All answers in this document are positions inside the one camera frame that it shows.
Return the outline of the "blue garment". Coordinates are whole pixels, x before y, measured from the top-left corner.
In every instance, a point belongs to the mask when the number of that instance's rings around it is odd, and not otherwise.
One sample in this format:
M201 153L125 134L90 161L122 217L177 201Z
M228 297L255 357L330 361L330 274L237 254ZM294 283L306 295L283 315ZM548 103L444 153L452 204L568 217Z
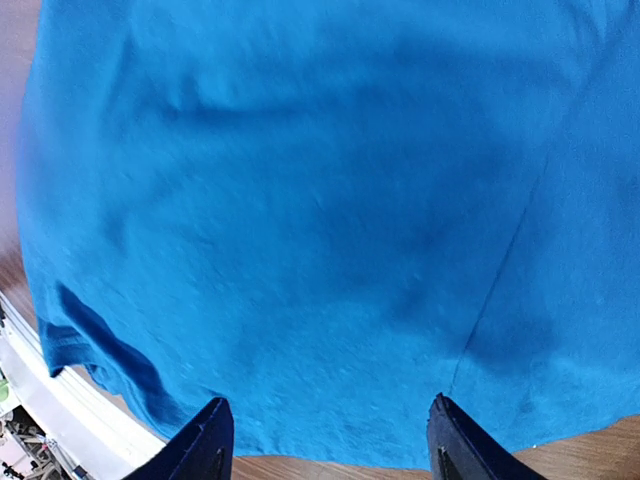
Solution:
M46 1L17 211L49 372L163 436L423 468L639 411L635 1Z

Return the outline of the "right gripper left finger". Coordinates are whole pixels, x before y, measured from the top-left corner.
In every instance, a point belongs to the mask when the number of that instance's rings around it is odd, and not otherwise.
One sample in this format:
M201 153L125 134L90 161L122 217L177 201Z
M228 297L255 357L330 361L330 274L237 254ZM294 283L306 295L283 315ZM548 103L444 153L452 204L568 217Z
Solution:
M233 446L231 409L217 397L125 480L230 480Z

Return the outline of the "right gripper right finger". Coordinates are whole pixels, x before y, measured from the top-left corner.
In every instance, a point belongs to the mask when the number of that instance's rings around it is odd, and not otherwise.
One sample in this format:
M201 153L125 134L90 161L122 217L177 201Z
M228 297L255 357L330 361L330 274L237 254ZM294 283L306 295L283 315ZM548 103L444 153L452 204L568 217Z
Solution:
M433 479L544 480L439 393L429 410L427 443Z

